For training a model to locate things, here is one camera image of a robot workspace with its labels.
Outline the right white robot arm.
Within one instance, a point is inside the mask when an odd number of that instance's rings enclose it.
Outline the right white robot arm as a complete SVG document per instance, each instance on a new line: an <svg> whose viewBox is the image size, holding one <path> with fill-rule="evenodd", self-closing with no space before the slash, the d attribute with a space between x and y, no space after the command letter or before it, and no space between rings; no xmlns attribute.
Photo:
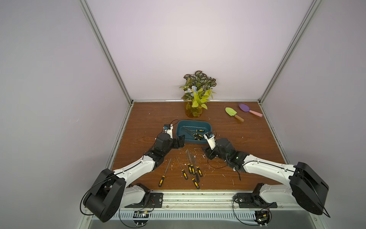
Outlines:
<svg viewBox="0 0 366 229"><path fill-rule="evenodd" d="M204 138L209 145L204 149L209 160L217 157L238 174L257 174L279 182L260 187L258 195L265 202L298 204L312 214L330 216L325 208L329 186L308 164L276 163L237 151L226 138L216 140L213 134L205 134Z"/></svg>

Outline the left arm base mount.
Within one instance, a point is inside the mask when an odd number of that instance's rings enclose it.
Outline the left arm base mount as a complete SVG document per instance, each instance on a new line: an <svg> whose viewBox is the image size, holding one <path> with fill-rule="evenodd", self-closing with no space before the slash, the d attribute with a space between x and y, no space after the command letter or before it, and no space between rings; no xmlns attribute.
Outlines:
<svg viewBox="0 0 366 229"><path fill-rule="evenodd" d="M162 208L164 194L154 192L146 186L138 183L124 190L124 195L121 201L121 208Z"/></svg>

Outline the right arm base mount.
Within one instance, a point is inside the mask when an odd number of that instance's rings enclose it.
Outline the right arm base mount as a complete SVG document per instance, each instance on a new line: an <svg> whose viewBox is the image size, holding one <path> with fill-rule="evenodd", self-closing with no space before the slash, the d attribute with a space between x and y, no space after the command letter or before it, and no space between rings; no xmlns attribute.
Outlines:
<svg viewBox="0 0 366 229"><path fill-rule="evenodd" d="M263 208L278 208L276 202L268 203L260 197L260 189L264 186L264 183L258 183L252 193L236 193L233 196L234 203L239 205L239 208L247 209L263 209Z"/></svg>

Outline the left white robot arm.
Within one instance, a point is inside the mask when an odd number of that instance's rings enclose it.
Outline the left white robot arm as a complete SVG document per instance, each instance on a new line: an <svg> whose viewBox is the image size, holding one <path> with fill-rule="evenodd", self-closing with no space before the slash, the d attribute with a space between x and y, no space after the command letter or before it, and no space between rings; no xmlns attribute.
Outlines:
<svg viewBox="0 0 366 229"><path fill-rule="evenodd" d="M86 207L101 222L107 222L120 208L142 203L150 190L143 185L129 185L158 168L172 149L184 146L185 135L173 138L168 133L160 133L153 146L135 162L114 171L101 171L82 197L80 207Z"/></svg>

